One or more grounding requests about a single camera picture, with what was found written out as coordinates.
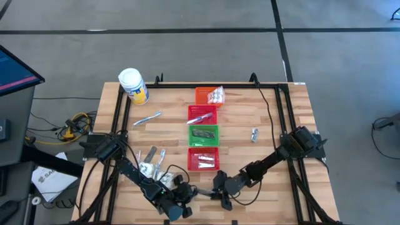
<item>white paper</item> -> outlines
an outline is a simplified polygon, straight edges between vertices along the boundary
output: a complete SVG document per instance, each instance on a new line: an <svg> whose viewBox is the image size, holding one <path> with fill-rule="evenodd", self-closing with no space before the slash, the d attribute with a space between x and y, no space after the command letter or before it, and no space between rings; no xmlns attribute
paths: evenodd
<svg viewBox="0 0 400 225"><path fill-rule="evenodd" d="M56 157L67 160L67 156L64 152L60 152ZM53 201L62 193L63 190L76 180L77 178L74 176L63 174L52 169L43 168L41 166L37 167L37 169L32 173L32 182L48 203Z"/></svg>

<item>monitor screen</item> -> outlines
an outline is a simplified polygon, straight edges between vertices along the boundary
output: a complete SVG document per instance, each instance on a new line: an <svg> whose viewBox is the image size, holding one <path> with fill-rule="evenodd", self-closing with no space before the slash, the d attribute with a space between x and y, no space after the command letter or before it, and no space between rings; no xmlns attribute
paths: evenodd
<svg viewBox="0 0 400 225"><path fill-rule="evenodd" d="M44 82L16 56L0 46L0 96Z"/></svg>

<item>wooden table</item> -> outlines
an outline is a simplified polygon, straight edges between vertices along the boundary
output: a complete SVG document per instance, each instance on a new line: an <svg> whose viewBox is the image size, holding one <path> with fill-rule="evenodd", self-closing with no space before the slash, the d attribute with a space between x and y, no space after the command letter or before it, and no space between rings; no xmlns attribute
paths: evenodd
<svg viewBox="0 0 400 225"><path fill-rule="evenodd" d="M118 87L117 82L104 84L94 126L97 132L109 132L111 129ZM297 126L307 126L310 131L315 131L316 125L306 86L289 83L289 90ZM281 128L275 94L272 89L262 89L262 91L270 105L274 134L279 145ZM259 91L257 89L225 89L225 92L226 103L218 111L221 142L219 154L221 170L228 176L233 176L246 164L265 158L274 149L266 103ZM142 151L142 159L151 146L156 146L159 150L152 163L158 161L160 150L166 149L166 157L161 168L163 171L170 164L187 168L188 126L185 122L188 105L194 104L194 89L149 89L149 93L150 99L145 105L131 105L128 122L129 144L135 153L138 150ZM284 96L281 96L287 128L290 131L286 102ZM119 127L122 123L125 99L126 95L122 100ZM150 116L158 110L162 110L162 116L132 129L133 122ZM257 143L251 142L251 128L259 129ZM83 181L94 162L95 160L88 160L84 165L78 197L81 195ZM304 162L311 193L328 215L339 220L326 168L315 159L305 159ZM96 197L102 172L103 165L99 163L89 178L82 211ZM212 189L216 172L189 172L189 175L191 184L199 188ZM249 202L254 199L257 190L257 186L251 189L245 187L238 199L244 203ZM304 196L301 191L299 193L304 220L308 220ZM264 176L261 193L256 202L249 206L242 206L234 201L232 204L233 210L227 211L221 207L220 201L212 201L206 196L198 195L189 204L193 215L187 219L181 218L173 224L231 224L232 220L238 220L239 224L297 224L287 163L280 162ZM104 198L101 213L103 220L106 217L107 205L108 195ZM78 210L75 209L72 220L78 217ZM166 215L159 215L145 200L135 184L124 176L119 177L113 224L162 224L165 219L167 219Z"/></svg>

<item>red basket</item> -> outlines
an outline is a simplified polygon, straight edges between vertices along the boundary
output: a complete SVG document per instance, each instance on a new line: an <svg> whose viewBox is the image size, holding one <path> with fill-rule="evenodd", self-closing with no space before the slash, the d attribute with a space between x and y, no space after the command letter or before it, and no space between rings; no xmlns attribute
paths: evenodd
<svg viewBox="0 0 400 225"><path fill-rule="evenodd" d="M212 113L211 117L203 119L195 124L217 124L217 106L208 105L198 105L198 106L188 106L187 107L187 120L194 119L198 116L202 116L207 113Z"/></svg>
<svg viewBox="0 0 400 225"><path fill-rule="evenodd" d="M207 95L211 93L213 90L217 89L218 87L196 87L196 104L208 104ZM220 108L223 104L212 104Z"/></svg>
<svg viewBox="0 0 400 225"><path fill-rule="evenodd" d="M214 167L199 168L197 154L207 154L215 159ZM190 171L215 171L219 170L219 153L217 147L190 147L187 150L187 169Z"/></svg>

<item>green tray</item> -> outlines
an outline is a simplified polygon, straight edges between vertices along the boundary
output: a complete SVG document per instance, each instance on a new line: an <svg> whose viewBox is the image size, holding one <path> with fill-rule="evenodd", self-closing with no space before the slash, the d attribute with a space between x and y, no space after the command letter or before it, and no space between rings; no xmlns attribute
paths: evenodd
<svg viewBox="0 0 400 225"><path fill-rule="evenodd" d="M198 129L201 131L211 131L215 133L215 138L205 138L193 136L192 130ZM219 131L218 125L190 125L189 126L189 146L202 147L202 146L219 146Z"/></svg>

